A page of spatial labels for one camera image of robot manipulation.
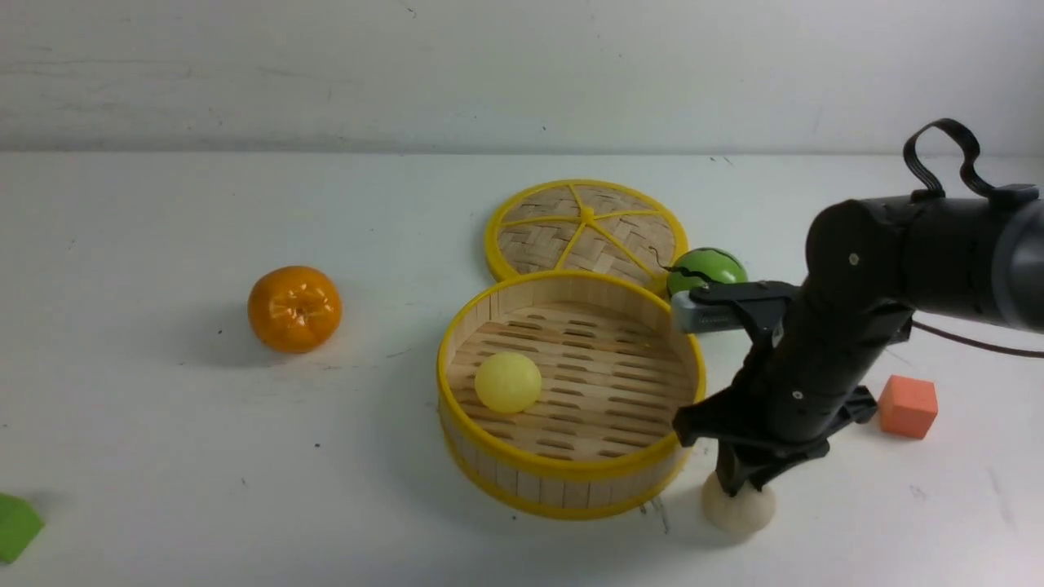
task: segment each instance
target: bamboo steamer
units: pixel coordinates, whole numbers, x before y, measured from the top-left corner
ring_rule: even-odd
[[[494,413],[474,377],[519,352],[542,375],[539,401]],[[438,415],[450,453],[493,497],[552,518],[619,514],[651,499],[688,453],[674,410],[704,397],[694,337],[654,294],[611,276],[543,272],[503,281],[453,319],[438,350]]]
[[[555,269],[601,273],[662,295],[685,231],[651,197],[618,184],[562,180],[505,202],[485,229],[485,257],[498,280]]]

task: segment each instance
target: yellow rim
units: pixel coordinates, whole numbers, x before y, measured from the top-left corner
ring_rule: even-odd
[[[443,337],[443,342],[438,346],[438,357],[436,359],[438,362],[435,366],[440,398],[441,401],[449,407],[450,415],[453,420],[459,425],[460,430],[470,440],[494,454],[496,459],[504,461],[505,464],[509,464],[517,469],[536,475],[553,475],[568,480],[582,482],[630,474],[644,469],[649,462],[659,461],[660,459],[664,459],[669,455],[672,451],[681,449],[681,445],[678,443],[678,438],[674,435],[667,435],[641,450],[608,461],[585,463],[540,456],[516,448],[483,430],[464,413],[464,408],[461,408],[457,403],[456,399],[453,397],[452,391],[450,390],[449,378],[446,375],[446,355],[449,352],[450,338],[453,336],[453,332],[457,329],[457,327],[459,327],[460,322],[464,321],[465,315],[467,315],[472,308],[474,308],[482,299],[492,296],[501,289],[505,289],[520,283],[539,279],[569,278],[594,279],[624,287],[637,292],[646,300],[649,300],[662,311],[670,313],[670,306],[649,290],[639,287],[631,282],[623,281],[622,279],[602,274],[582,271],[541,272],[502,281],[468,302],[468,305],[466,305],[455,316],[453,316],[453,321],[450,322],[449,328],[446,329],[446,335]],[[692,398],[692,401],[695,403],[704,399],[707,386],[707,370],[704,366],[704,355],[699,350],[699,343],[691,335],[686,336],[686,341],[688,341],[689,347],[696,357],[696,370],[699,372],[697,375],[698,381],[696,383],[696,390]]]
[[[452,456],[453,461],[457,464],[457,468],[460,469],[471,483],[478,486],[478,488],[484,491],[490,497],[506,503],[516,510],[521,510],[535,516],[543,516],[545,518],[554,518],[559,520],[593,520],[596,518],[608,518],[609,516],[615,516],[628,510],[634,510],[649,499],[652,499],[659,495],[661,491],[666,489],[667,486],[670,485],[670,482],[674,480],[674,477],[682,472],[682,469],[685,467],[685,462],[689,457],[689,451],[686,450],[685,454],[682,454],[681,459],[678,460],[678,465],[674,469],[668,473],[663,480],[649,488],[648,491],[636,495],[625,501],[620,501],[619,503],[606,506],[603,508],[555,508],[554,506],[546,506],[544,503],[529,501],[528,499],[522,499],[517,495],[513,495],[500,489],[500,487],[496,484],[488,482],[478,474],[478,471],[472,469],[467,463],[465,463],[460,453],[457,452],[456,447],[453,446],[453,441],[451,441],[449,435],[446,433],[445,428],[443,428],[443,440],[446,442],[446,449],[450,451],[450,456]]]
[[[484,249],[485,249],[485,261],[490,265],[490,272],[493,273],[493,277],[495,277],[497,279],[497,281],[504,281],[506,279],[512,279],[514,277],[518,277],[518,275],[519,275],[519,273],[517,271],[515,271],[515,267],[513,267],[511,265],[511,263],[507,262],[507,259],[504,258],[504,254],[500,251],[500,245],[497,242],[497,236],[498,236],[499,230],[500,230],[500,228],[502,228],[503,226],[505,226],[503,224],[504,215],[506,215],[507,212],[509,212],[513,209],[515,209],[515,207],[518,206],[519,202],[525,199],[526,197],[529,197],[530,195],[532,195],[535,193],[538,193],[538,192],[541,192],[541,191],[544,191],[546,189],[551,189],[551,188],[556,188],[556,187],[563,187],[563,186],[569,188],[569,190],[573,194],[573,197],[576,198],[577,206],[582,206],[583,203],[579,201],[579,195],[576,193],[576,188],[574,187],[574,186],[577,186],[577,185],[597,186],[597,187],[603,187],[603,188],[609,188],[609,189],[614,189],[614,190],[617,190],[617,191],[621,191],[621,192],[623,192],[623,193],[625,193],[625,194],[627,194],[627,195],[630,195],[630,196],[638,199],[639,202],[644,203],[646,206],[649,206],[650,208],[652,208],[652,210],[635,210],[635,211],[631,211],[631,212],[614,212],[614,213],[611,213],[611,214],[603,214],[603,215],[600,215],[600,216],[596,216],[595,220],[600,220],[602,218],[610,218],[610,217],[613,217],[613,216],[630,215],[630,214],[639,214],[639,215],[644,215],[644,216],[648,216],[648,215],[663,216],[663,218],[667,221],[667,226],[670,227],[671,233],[673,233],[673,235],[674,235],[674,251],[671,252],[670,259],[668,259],[668,262],[669,261],[673,261],[674,259],[681,257],[682,255],[684,255],[685,253],[688,252],[688,250],[689,250],[689,243],[688,243],[688,240],[686,239],[686,236],[685,236],[685,229],[682,228],[682,225],[678,221],[678,218],[675,218],[674,215],[671,214],[670,210],[667,210],[666,208],[664,208],[664,206],[662,204],[660,204],[659,202],[657,202],[656,199],[652,199],[651,197],[645,195],[644,193],[642,193],[640,191],[637,191],[637,190],[634,190],[632,188],[628,188],[627,186],[621,186],[619,184],[612,184],[612,183],[609,183],[609,182],[599,182],[597,180],[559,180],[556,182],[548,182],[546,184],[540,184],[538,186],[532,186],[531,188],[528,188],[528,189],[526,189],[524,191],[521,191],[521,192],[513,195],[512,197],[509,197],[507,199],[507,202],[505,202],[502,206],[500,206],[500,208],[497,209],[496,212],[494,212],[493,218],[490,219],[490,224],[487,225],[487,227],[485,227],[485,238],[484,238],[483,245],[484,245]],[[577,233],[579,233],[580,228],[588,228],[580,220],[580,217],[579,217],[578,213],[577,213],[576,217],[571,217],[571,216],[570,217],[567,217],[567,216],[554,216],[553,219],[556,220],[556,221],[576,222],[578,225],[577,226]],[[517,225],[517,224],[524,224],[524,222],[508,222],[508,225]],[[604,230],[600,230],[598,232],[600,234],[602,234],[602,236],[604,237],[604,235],[606,235],[606,231]],[[634,254],[631,251],[628,251],[626,248],[624,248],[622,244],[620,244],[618,242],[615,242],[614,244],[618,249],[620,249],[625,255],[627,255],[628,258],[631,258],[632,260],[635,260],[638,263],[639,267],[641,267],[642,269],[644,269],[646,273],[650,273],[649,269],[648,269],[648,267],[645,267],[643,263],[641,263],[640,261],[637,261],[637,259],[635,259],[635,256],[634,256]],[[563,252],[561,258],[559,259],[557,266],[562,265],[562,263],[564,262],[564,259],[565,259],[566,255],[568,255],[568,253],[569,253],[569,251]],[[660,287],[660,284],[663,283],[663,281],[664,280],[654,279],[649,288],[654,289],[656,291],[656,288]]]

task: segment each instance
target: orange cube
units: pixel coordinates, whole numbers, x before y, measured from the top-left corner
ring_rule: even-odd
[[[881,429],[921,440],[939,414],[935,384],[931,381],[893,375],[877,400]]]

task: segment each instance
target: black strap handle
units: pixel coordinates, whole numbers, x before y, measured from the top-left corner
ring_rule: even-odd
[[[967,126],[953,120],[952,118],[940,118],[939,120],[925,125],[912,137],[907,139],[903,145],[903,160],[910,172],[921,180],[926,189],[915,191],[911,197],[915,201],[931,199],[934,197],[945,197],[946,191],[943,184],[934,173],[928,170],[917,157],[917,140],[928,128],[939,128],[946,133],[948,137],[957,143],[965,154],[965,162],[960,164],[960,180],[965,182],[973,192],[986,197],[991,204],[1005,207],[1017,207],[1027,202],[1033,202],[1040,197],[1040,190],[1031,184],[1010,184],[1001,187],[993,187],[986,182],[975,171],[975,160],[981,154],[978,140]]]

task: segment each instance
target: yellow ball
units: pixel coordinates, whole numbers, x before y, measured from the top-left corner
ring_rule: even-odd
[[[475,393],[494,412],[522,412],[540,397],[540,369],[525,355],[497,353],[475,372]]]

